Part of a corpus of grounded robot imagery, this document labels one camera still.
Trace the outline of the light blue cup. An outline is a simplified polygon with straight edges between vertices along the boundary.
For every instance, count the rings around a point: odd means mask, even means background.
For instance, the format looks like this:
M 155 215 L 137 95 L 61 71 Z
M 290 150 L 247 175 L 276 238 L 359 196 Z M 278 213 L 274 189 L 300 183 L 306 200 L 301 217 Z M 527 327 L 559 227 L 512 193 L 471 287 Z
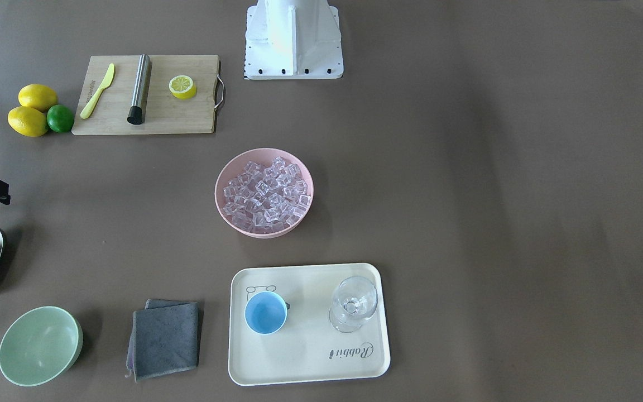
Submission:
M 286 323 L 288 305 L 275 292 L 263 291 L 253 295 L 244 309 L 247 327 L 260 335 L 271 335 Z

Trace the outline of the green bowl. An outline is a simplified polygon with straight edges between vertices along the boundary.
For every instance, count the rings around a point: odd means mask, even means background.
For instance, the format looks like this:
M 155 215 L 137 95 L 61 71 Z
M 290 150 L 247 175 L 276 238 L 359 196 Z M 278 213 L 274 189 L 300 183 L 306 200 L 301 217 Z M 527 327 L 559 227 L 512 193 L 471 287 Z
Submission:
M 16 386 L 41 386 L 63 374 L 79 358 L 83 331 L 63 308 L 43 306 L 13 322 L 0 344 L 0 371 Z

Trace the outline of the yellow plastic knife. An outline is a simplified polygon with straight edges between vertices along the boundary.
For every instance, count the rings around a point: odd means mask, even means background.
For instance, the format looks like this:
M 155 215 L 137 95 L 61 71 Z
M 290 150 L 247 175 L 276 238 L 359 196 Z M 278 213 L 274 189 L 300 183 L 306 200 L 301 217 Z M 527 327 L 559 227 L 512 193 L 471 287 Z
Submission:
M 91 99 L 86 103 L 84 108 L 81 110 L 79 117 L 81 117 L 82 119 L 88 119 L 89 117 L 91 117 L 92 113 L 94 112 L 97 106 L 100 96 L 102 96 L 103 91 L 105 89 L 108 89 L 112 85 L 114 76 L 115 76 L 115 64 L 110 63 L 107 71 L 105 72 L 104 79 L 102 79 L 96 91 L 92 94 Z

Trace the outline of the steel muddler black tip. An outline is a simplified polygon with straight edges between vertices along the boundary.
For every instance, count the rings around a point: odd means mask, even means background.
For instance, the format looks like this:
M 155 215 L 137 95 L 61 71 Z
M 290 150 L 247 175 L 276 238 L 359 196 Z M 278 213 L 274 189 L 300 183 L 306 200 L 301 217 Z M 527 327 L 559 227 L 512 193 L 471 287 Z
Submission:
M 150 88 L 152 61 L 148 54 L 141 54 L 136 69 L 136 81 L 133 86 L 132 101 L 128 110 L 127 122 L 131 125 L 142 125 L 145 122 L 146 102 Z

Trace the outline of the half lemon slice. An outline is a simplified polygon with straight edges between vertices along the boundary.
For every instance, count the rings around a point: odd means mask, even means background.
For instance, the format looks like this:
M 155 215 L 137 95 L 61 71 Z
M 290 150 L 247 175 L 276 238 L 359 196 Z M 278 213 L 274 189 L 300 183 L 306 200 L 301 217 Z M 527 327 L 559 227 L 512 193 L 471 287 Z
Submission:
M 190 99 L 196 95 L 194 79 L 188 75 L 177 75 L 169 81 L 169 91 L 177 99 Z

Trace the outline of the cream serving tray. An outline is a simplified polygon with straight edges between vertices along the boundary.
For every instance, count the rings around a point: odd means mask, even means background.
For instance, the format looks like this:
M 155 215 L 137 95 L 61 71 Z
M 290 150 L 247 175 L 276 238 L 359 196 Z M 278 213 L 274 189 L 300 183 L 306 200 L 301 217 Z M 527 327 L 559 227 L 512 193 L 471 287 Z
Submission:
M 377 310 L 352 333 L 329 320 L 334 289 L 362 276 L 377 288 Z M 284 326 L 271 335 L 255 333 L 244 310 L 253 296 L 280 295 L 291 308 Z M 255 267 L 232 278 L 229 314 L 229 376 L 240 386 L 339 381 L 383 376 L 391 364 L 382 277 L 366 262 Z

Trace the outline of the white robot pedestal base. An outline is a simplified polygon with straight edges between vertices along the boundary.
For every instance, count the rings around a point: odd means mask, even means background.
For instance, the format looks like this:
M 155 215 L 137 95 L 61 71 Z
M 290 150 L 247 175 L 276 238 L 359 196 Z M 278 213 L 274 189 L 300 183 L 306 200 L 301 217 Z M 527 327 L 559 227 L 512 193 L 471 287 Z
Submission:
M 258 1 L 247 8 L 247 80 L 339 79 L 339 10 L 327 1 Z

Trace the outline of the clear wine glass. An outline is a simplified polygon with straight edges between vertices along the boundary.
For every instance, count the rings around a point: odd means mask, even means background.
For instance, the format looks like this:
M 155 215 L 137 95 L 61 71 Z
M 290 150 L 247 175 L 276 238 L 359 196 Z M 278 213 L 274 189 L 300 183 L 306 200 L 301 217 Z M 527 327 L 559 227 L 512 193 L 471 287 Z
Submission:
M 352 333 L 373 317 L 377 305 L 377 288 L 371 280 L 363 276 L 348 277 L 333 292 L 329 321 L 335 330 Z

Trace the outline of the green lime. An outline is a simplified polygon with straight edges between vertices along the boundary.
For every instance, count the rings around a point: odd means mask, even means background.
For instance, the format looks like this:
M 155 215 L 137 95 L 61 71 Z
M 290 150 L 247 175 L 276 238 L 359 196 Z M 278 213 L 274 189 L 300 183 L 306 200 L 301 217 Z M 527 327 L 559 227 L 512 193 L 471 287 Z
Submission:
M 63 104 L 56 104 L 48 109 L 46 112 L 46 119 L 50 130 L 58 133 L 65 133 L 71 132 L 75 116 L 74 112 L 72 112 L 68 107 Z

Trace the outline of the bamboo cutting board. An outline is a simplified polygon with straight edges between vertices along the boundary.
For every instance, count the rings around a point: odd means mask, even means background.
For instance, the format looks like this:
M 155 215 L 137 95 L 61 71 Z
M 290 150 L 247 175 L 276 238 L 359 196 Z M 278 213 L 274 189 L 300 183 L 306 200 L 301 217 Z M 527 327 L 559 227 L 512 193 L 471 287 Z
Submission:
M 216 128 L 220 57 L 216 54 L 150 55 L 151 73 L 146 93 L 145 120 L 141 125 L 127 122 L 132 106 L 140 56 L 94 55 L 84 78 L 76 108 L 74 135 L 165 135 L 212 134 Z M 114 64 L 114 79 L 100 95 L 87 119 L 79 117 Z M 190 99 L 178 99 L 169 91 L 169 81 L 187 75 L 196 84 Z

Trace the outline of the pink bowl of ice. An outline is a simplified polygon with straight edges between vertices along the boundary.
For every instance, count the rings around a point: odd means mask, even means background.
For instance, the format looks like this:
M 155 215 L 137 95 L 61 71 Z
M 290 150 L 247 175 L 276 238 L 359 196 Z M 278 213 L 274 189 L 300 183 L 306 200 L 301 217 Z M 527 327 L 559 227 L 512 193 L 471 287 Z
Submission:
M 283 150 L 260 148 L 233 158 L 214 190 L 220 216 L 255 238 L 275 238 L 297 227 L 309 213 L 314 182 L 308 168 Z

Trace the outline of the yellow lemon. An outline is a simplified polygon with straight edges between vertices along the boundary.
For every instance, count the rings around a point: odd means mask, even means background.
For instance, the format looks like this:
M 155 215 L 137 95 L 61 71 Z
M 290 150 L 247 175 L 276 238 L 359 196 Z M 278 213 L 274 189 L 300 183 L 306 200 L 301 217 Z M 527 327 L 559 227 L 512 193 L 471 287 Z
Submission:
M 29 84 L 20 89 L 17 99 L 21 106 L 31 107 L 46 113 L 59 104 L 56 92 L 43 84 Z
M 49 131 L 46 115 L 37 109 L 18 106 L 8 112 L 8 124 L 26 137 L 40 137 Z

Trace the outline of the grey folded cloth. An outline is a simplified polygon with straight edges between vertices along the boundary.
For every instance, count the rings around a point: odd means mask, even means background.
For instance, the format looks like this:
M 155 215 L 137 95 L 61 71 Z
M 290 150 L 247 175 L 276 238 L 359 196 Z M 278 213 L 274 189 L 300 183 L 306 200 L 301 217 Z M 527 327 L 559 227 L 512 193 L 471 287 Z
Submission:
M 135 382 L 199 364 L 199 305 L 196 301 L 148 299 L 133 312 L 127 370 Z

